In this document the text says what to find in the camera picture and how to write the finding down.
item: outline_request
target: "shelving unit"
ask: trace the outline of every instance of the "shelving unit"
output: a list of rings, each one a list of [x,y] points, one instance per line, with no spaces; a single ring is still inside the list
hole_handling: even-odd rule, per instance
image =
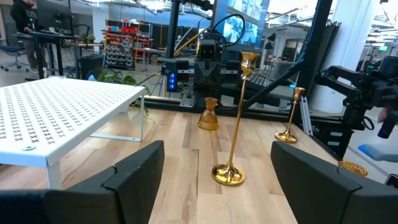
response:
[[[106,67],[134,70],[133,45],[135,34],[102,30],[106,40]]]

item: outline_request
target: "wooden table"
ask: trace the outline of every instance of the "wooden table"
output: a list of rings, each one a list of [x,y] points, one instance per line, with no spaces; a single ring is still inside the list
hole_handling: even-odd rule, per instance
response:
[[[141,86],[47,78],[0,88],[0,164],[44,167],[50,188],[61,189],[59,160],[145,93]]]
[[[99,133],[139,133],[139,111],[118,114]],[[200,114],[149,109],[142,142],[88,138],[61,159],[63,186],[70,187],[108,168],[149,143],[165,143],[162,182],[149,224],[297,223],[272,167],[274,134],[287,124],[243,118],[234,163],[246,180],[238,187],[217,184],[211,168],[228,160],[235,118],[218,116],[219,128],[197,127]],[[337,162],[298,127],[295,147]],[[34,167],[0,166],[0,189],[45,188],[45,174]]]

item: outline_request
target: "white column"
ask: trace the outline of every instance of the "white column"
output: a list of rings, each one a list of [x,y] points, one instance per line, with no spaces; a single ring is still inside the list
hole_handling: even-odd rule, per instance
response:
[[[106,20],[108,15],[108,5],[106,9],[93,9],[93,34],[95,36],[95,42],[99,43],[104,40],[104,35],[102,34],[103,29],[106,26]],[[94,47],[95,52],[99,52],[99,47]]]
[[[339,65],[355,71],[379,3],[380,0],[338,1],[332,21],[341,22],[341,26],[323,69]],[[339,81],[350,84],[347,80]],[[315,85],[309,101],[310,108],[340,113],[343,110],[343,99],[345,96],[337,91]]]

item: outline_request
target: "white metal stand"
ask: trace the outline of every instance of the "white metal stand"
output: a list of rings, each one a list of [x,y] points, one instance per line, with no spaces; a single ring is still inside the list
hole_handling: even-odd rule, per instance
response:
[[[61,168],[60,162],[47,167],[47,182],[50,189],[62,190]]]
[[[115,139],[115,140],[123,140],[123,141],[135,141],[135,142],[141,142],[142,138],[144,137],[144,96],[141,96],[141,115],[140,115],[140,135],[139,138],[135,137],[127,137],[127,136],[115,136],[112,134],[99,134],[99,133],[93,133],[91,134],[91,137],[93,138],[105,138],[105,139]]]

